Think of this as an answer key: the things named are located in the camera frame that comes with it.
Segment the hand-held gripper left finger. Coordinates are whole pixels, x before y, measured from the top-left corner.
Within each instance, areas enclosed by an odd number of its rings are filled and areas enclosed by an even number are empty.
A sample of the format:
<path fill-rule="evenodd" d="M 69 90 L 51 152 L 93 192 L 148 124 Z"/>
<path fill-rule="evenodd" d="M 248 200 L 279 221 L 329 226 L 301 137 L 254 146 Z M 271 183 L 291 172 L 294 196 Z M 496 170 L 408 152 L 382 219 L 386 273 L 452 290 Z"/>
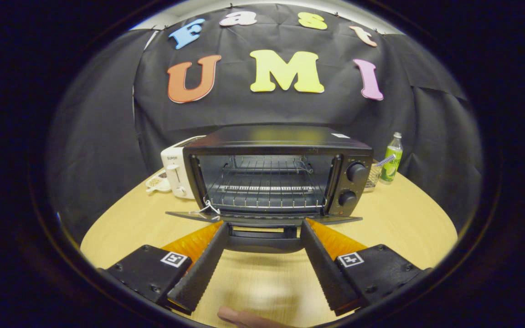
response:
<path fill-rule="evenodd" d="M 142 245 L 98 271 L 159 307 L 190 315 L 202 298 L 228 239 L 229 224 L 219 221 L 162 248 Z"/>

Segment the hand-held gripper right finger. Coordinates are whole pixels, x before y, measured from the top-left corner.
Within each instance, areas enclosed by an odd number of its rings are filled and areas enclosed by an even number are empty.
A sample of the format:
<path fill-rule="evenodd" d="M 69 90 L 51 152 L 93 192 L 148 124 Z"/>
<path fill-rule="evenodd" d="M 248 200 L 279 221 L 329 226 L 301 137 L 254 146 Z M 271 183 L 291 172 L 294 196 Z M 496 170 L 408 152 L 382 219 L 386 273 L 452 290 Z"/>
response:
<path fill-rule="evenodd" d="M 337 316 L 396 295 L 429 272 L 384 244 L 365 246 L 309 218 L 302 223 L 300 239 Z"/>

